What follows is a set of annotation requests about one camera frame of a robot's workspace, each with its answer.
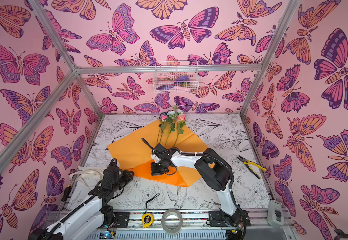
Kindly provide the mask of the orange wrapping paper sheet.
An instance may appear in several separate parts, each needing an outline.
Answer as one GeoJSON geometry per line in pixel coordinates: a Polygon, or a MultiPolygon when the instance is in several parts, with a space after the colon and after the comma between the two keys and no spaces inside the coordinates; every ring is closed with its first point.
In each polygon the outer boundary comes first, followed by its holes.
{"type": "Polygon", "coordinates": [[[108,150],[112,157],[117,159],[123,170],[133,171],[136,177],[152,180],[178,187],[190,187],[201,178],[197,170],[179,167],[177,170],[170,167],[170,176],[152,176],[150,164],[153,159],[150,157],[151,149],[142,141],[145,138],[154,147],[157,143],[166,145],[168,148],[173,146],[184,152],[203,152],[208,146],[188,127],[184,127],[184,133],[177,137],[176,133],[168,135],[165,129],[163,137],[158,136],[160,121],[156,120],[151,124],[134,131],[128,136],[109,144],[108,150]]]}

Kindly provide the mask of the small pink fake rose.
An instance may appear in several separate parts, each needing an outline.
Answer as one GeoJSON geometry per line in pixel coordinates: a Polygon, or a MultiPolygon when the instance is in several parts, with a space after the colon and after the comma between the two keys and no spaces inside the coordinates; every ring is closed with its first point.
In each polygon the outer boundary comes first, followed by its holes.
{"type": "Polygon", "coordinates": [[[163,136],[163,132],[164,132],[164,130],[166,128],[166,125],[168,123],[168,114],[166,113],[166,115],[167,115],[167,119],[164,122],[160,121],[160,124],[158,125],[159,126],[159,131],[158,131],[157,140],[156,140],[157,144],[160,143],[161,138],[163,136]]]}

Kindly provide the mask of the white fake rose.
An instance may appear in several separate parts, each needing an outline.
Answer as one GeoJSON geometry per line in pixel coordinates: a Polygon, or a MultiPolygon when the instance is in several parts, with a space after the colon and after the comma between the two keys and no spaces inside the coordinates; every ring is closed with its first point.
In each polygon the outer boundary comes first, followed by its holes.
{"type": "Polygon", "coordinates": [[[178,106],[174,106],[173,107],[173,110],[171,111],[168,111],[167,112],[167,123],[168,123],[168,134],[167,134],[167,137],[166,137],[166,141],[165,141],[165,147],[167,145],[167,142],[168,142],[168,139],[171,135],[172,132],[175,131],[175,128],[176,128],[176,123],[178,121],[178,116],[181,114],[181,110],[179,109],[178,106]]]}

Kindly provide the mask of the blue fake rose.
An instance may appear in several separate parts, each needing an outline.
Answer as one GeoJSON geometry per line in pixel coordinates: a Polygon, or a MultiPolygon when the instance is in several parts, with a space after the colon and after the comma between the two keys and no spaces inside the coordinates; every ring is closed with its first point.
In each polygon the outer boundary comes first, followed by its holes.
{"type": "Polygon", "coordinates": [[[164,122],[167,119],[166,113],[161,113],[159,119],[161,122],[164,122]]]}

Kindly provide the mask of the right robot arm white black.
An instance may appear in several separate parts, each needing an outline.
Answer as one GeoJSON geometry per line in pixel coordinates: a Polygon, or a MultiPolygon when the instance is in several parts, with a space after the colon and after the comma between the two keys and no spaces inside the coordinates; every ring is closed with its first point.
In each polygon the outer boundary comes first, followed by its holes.
{"type": "Polygon", "coordinates": [[[232,167],[214,150],[207,148],[200,153],[189,153],[176,147],[167,149],[161,144],[152,147],[146,139],[141,140],[151,149],[153,177],[176,175],[180,167],[195,170],[217,193],[220,217],[225,225],[239,228],[251,225],[248,213],[236,202],[233,193],[235,178],[232,167]]]}

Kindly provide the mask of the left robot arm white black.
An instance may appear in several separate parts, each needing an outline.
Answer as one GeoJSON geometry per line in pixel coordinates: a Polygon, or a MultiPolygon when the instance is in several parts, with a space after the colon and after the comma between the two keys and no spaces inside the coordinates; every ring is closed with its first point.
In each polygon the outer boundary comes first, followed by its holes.
{"type": "Polygon", "coordinates": [[[132,182],[134,172],[122,170],[117,159],[112,159],[103,171],[103,179],[92,189],[85,200],[66,216],[46,228],[34,230],[30,240],[84,240],[97,228],[114,223],[113,207],[108,203],[132,182]]]}

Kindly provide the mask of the clear tape roll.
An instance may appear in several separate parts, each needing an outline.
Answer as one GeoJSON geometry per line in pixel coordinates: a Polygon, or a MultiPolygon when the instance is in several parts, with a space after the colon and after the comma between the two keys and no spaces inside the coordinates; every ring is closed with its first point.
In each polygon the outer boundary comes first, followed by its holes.
{"type": "Polygon", "coordinates": [[[182,230],[184,220],[176,209],[168,209],[161,217],[162,229],[169,235],[177,235],[182,230]]]}

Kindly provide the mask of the yellow tape measure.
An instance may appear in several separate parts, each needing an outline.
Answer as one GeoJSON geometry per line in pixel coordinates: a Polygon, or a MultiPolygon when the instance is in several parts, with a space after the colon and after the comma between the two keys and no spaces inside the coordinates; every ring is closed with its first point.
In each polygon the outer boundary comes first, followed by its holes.
{"type": "Polygon", "coordinates": [[[143,228],[149,228],[154,222],[153,214],[148,212],[148,204],[150,202],[152,202],[153,200],[155,200],[159,195],[160,195],[160,193],[157,193],[151,199],[149,199],[148,201],[145,202],[145,212],[142,215],[142,227],[143,228]]]}

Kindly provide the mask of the black screwdriver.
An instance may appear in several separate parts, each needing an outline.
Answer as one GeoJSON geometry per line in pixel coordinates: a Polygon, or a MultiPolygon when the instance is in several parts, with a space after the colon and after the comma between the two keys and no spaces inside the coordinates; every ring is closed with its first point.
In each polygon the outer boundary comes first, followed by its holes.
{"type": "Polygon", "coordinates": [[[71,190],[72,190],[72,186],[71,185],[68,185],[65,189],[64,189],[64,192],[63,192],[63,197],[61,199],[61,202],[66,202],[70,193],[71,193],[71,190]]]}

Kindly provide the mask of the green circuit board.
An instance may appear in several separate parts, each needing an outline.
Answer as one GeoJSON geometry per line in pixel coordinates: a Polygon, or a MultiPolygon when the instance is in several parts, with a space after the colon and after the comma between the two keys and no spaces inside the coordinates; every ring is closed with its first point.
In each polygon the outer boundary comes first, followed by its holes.
{"type": "Polygon", "coordinates": [[[109,240],[109,239],[114,239],[115,238],[115,232],[112,231],[102,231],[99,234],[99,239],[100,240],[109,240]]]}

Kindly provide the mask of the grey plastic clamp device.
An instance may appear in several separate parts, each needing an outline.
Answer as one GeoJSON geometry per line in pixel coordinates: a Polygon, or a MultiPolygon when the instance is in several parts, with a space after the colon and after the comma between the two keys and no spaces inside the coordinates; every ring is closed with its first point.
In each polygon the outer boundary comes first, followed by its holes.
{"type": "Polygon", "coordinates": [[[281,228],[284,225],[284,221],[282,204],[275,200],[270,200],[267,212],[268,224],[274,228],[281,228]]]}

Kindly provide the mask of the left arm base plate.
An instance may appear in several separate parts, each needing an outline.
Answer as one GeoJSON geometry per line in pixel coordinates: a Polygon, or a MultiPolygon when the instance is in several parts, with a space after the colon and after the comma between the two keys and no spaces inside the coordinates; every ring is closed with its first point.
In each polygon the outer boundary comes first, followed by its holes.
{"type": "Polygon", "coordinates": [[[129,224],[130,212],[114,212],[110,218],[109,228],[126,229],[129,224]]]}

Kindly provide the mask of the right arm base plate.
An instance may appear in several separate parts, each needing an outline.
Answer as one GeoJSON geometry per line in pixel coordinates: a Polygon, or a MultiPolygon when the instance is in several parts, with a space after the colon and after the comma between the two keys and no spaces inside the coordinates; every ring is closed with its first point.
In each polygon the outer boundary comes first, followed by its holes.
{"type": "Polygon", "coordinates": [[[211,227],[232,227],[244,229],[251,226],[250,218],[247,211],[236,210],[232,215],[228,215],[222,210],[209,211],[207,225],[211,227]]]}

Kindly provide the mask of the yellow handled pliers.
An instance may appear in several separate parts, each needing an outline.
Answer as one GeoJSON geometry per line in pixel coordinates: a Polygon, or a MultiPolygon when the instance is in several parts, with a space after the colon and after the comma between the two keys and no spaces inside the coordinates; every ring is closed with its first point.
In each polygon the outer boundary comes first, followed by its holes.
{"type": "Polygon", "coordinates": [[[246,168],[249,170],[249,172],[251,174],[253,174],[257,179],[261,179],[260,175],[257,174],[253,169],[252,167],[257,167],[259,170],[262,170],[262,171],[267,171],[266,168],[262,167],[261,165],[255,163],[255,162],[252,162],[252,161],[249,161],[248,159],[238,155],[238,159],[246,166],[246,168]]]}

